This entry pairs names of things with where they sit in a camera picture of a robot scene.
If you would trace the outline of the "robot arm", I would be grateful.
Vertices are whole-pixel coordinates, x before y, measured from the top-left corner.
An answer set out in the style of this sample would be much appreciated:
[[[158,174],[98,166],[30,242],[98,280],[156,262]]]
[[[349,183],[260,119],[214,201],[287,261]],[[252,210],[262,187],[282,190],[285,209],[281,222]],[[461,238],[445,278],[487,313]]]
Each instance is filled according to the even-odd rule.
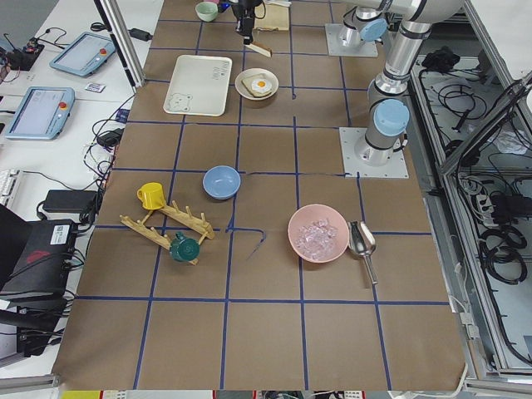
[[[254,44],[253,29],[256,8],[264,1],[228,1],[237,20],[236,32],[243,37],[244,45]],[[348,39],[350,31],[357,31],[364,42],[379,39],[387,30],[387,21],[383,17],[389,2],[379,6],[363,5],[361,2],[349,8],[343,15],[343,25],[347,29],[344,41]]]
[[[365,135],[354,147],[362,162],[378,167],[389,161],[393,146],[410,119],[402,97],[421,44],[429,37],[433,24],[453,16],[463,4],[462,1],[352,2],[353,8],[344,16],[344,22],[358,30],[362,38],[374,40],[382,36],[387,30],[383,13],[402,16],[383,70],[368,87],[370,122]],[[374,22],[379,26],[372,28]],[[365,29],[373,29],[373,32],[364,34]]]

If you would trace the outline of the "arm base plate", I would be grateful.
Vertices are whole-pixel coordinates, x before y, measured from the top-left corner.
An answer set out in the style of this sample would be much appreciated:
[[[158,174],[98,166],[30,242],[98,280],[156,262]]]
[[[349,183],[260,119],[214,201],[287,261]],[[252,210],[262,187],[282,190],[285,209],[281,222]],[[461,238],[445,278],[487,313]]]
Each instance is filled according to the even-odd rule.
[[[325,25],[328,54],[339,57],[378,57],[375,42],[365,42],[359,32],[343,24]]]
[[[408,179],[405,156],[399,147],[399,140],[391,150],[375,152],[365,142],[366,128],[340,127],[339,138],[342,162],[346,177]]]

